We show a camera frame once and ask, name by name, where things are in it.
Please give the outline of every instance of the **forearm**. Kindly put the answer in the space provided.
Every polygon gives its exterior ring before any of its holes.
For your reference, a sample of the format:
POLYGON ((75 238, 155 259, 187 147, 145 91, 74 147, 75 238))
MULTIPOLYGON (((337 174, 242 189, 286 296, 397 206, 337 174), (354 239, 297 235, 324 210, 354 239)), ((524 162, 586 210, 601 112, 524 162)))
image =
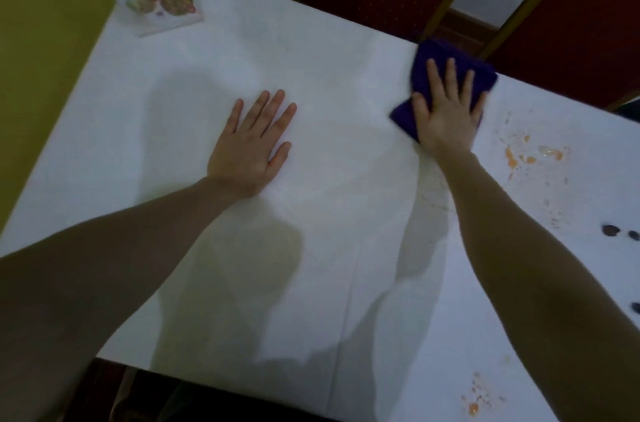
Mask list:
POLYGON ((48 408, 232 201, 202 180, 2 259, 4 413, 30 420, 48 408))
POLYGON ((472 153, 449 151, 438 162, 474 272, 556 415, 574 420, 630 413, 629 386, 640 376, 633 324, 472 153), (611 388, 603 391, 605 380, 611 388))

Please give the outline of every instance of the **yellow wall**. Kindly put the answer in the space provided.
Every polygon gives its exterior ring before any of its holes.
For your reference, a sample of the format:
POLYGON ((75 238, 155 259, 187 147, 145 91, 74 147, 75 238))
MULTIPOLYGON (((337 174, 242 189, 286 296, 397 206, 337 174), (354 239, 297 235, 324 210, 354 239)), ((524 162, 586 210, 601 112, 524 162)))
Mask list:
POLYGON ((113 6, 1 0, 0 229, 113 6))

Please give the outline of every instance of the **finger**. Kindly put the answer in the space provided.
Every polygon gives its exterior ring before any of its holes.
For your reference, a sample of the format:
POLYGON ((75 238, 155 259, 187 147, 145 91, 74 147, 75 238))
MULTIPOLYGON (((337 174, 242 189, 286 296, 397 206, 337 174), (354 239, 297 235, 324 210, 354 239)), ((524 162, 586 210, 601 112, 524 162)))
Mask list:
POLYGON ((477 126, 480 123, 480 119, 482 118, 482 113, 484 111, 484 103, 486 102, 486 98, 489 96, 489 92, 482 92, 480 94, 480 99, 478 103, 474 107, 473 112, 471 113, 471 119, 474 121, 474 124, 477 126))
POLYGON ((240 127, 238 127, 239 131, 248 131, 253 127, 256 119, 258 118, 258 116, 260 116, 260 112, 262 111, 268 100, 269 92, 262 91, 262 93, 258 97, 258 100, 256 100, 251 109, 249 109, 249 112, 246 114, 246 117, 244 118, 244 121, 242 121, 242 124, 240 124, 240 127))
POLYGON ((267 165, 266 175, 269 181, 275 178, 291 151, 291 143, 282 143, 267 165))
POLYGON ((266 133, 264 133, 264 138, 267 141, 269 149, 276 145, 280 136, 282 136, 284 131, 287 130, 287 127, 289 127, 289 123, 291 122, 291 119, 293 119, 297 110, 298 106, 295 103, 289 104, 280 118, 271 125, 266 133))
POLYGON ((460 103, 467 109, 471 107, 471 95, 474 92, 474 77, 476 72, 469 70, 465 77, 465 83, 462 84, 462 92, 460 93, 460 103))
POLYGON ((427 101, 420 92, 414 92, 411 95, 411 99, 413 115, 415 116, 415 124, 420 128, 421 124, 425 124, 429 120, 429 107, 427 106, 427 101))
POLYGON ((236 103, 234 104, 234 108, 231 109, 231 114, 227 119, 227 124, 225 125, 225 129, 223 130, 223 133, 233 134, 234 132, 236 132, 236 129, 238 128, 238 123, 240 122, 240 114, 242 114, 243 105, 244 103, 242 99, 236 100, 236 103))
POLYGON ((260 116, 258 116, 258 118, 256 119, 252 130, 256 131, 260 136, 262 136, 269 128, 269 125, 271 125, 271 121, 276 116, 276 112, 280 108, 280 105, 282 105, 283 100, 284 90, 281 89, 276 92, 276 94, 273 96, 273 99, 271 99, 271 102, 269 102, 264 107, 264 109, 262 109, 262 112, 260 112, 260 116))
POLYGON ((456 76, 456 60, 447 60, 447 69, 444 72, 444 82, 449 100, 458 99, 458 78, 456 76))
POLYGON ((433 96, 433 108, 436 109, 438 104, 447 100, 447 95, 444 93, 438 66, 434 59, 427 60, 427 76, 429 78, 429 86, 431 87, 431 95, 433 96))

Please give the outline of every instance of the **purple cloth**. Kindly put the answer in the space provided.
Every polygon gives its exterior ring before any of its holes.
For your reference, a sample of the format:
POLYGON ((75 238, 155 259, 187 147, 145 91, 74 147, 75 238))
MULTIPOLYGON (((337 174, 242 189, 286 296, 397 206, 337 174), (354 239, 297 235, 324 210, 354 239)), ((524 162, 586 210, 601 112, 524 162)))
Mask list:
MULTIPOLYGON (((424 96, 427 100, 429 110, 431 110, 433 98, 431 97, 431 89, 429 88, 429 79, 427 77, 427 60, 430 58, 436 60, 440 76, 442 76, 447 66, 447 59, 450 57, 456 59, 456 70, 460 87, 465 80, 465 75, 468 70, 474 70, 476 72, 474 90, 471 96, 472 109, 476 106, 480 94, 484 91, 490 91, 495 85, 496 80, 498 80, 497 73, 488 63, 484 63, 467 55, 446 41, 439 39, 425 40, 418 45, 418 51, 415 54, 415 60, 413 61, 411 70, 411 88, 414 92, 420 92, 424 96)), ((391 111, 389 117, 404 132, 418 141, 418 131, 415 126, 415 116, 413 115, 411 99, 406 100, 391 111)))

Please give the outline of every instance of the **table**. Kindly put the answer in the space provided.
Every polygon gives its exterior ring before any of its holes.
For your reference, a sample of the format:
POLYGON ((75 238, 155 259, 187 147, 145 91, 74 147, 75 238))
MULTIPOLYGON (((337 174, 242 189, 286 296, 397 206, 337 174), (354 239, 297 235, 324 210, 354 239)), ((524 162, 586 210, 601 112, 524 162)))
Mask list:
MULTIPOLYGON (((349 422, 461 421, 476 401, 479 419, 555 420, 474 277, 444 178, 387 119, 414 44, 289 0, 200 7, 203 23, 143 39, 110 17, 0 253, 193 183, 233 101, 282 87, 299 108, 280 175, 99 355, 349 422)), ((474 146, 627 313, 640 243, 600 226, 640 229, 638 141, 630 121, 500 77, 474 146)))

